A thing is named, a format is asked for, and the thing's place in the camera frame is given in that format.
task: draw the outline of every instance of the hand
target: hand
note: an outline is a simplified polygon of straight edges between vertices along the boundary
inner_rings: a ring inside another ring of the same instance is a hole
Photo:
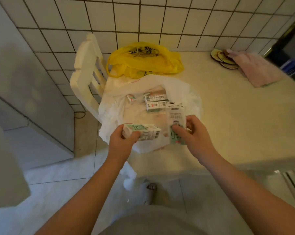
[[[129,138],[122,138],[122,130],[124,125],[119,125],[115,131],[110,136],[110,142],[108,147],[108,161],[112,163],[117,163],[121,168],[125,164],[126,160],[128,159],[132,146],[140,137],[140,132],[135,131],[133,132]]]
[[[189,151],[203,164],[206,158],[219,155],[216,151],[205,125],[195,116],[187,116],[188,131],[178,125],[173,125],[176,132],[187,144]]]

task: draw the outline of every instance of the chair backrest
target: chair backrest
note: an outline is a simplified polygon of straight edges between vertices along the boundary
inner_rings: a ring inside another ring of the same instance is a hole
[[[95,65],[97,61],[105,78],[103,78]],[[75,72],[72,73],[70,86],[81,103],[98,120],[99,104],[93,97],[89,85],[102,98],[106,79],[108,78],[105,67],[106,63],[99,49],[96,37],[90,33],[87,35],[87,39],[80,44],[77,51],[74,62]]]

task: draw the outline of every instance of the tiled wall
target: tiled wall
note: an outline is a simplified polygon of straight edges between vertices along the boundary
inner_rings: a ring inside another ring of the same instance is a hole
[[[264,54],[295,21],[295,0],[0,0],[75,111],[69,79],[88,32],[104,58],[135,41],[170,50]]]

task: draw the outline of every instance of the person's left hand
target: person's left hand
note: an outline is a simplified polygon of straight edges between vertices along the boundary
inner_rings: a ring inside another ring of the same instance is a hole
[[[108,147],[107,160],[110,162],[118,163],[121,167],[128,159],[132,146],[140,137],[140,132],[135,131],[129,138],[122,138],[122,130],[124,125],[119,125],[110,136],[110,142]]]

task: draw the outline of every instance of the person's right hand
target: person's right hand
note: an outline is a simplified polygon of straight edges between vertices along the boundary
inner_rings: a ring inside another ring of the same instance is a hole
[[[185,141],[189,151],[201,164],[206,158],[218,155],[205,125],[195,115],[187,116],[187,128],[191,131],[176,124],[172,128]]]

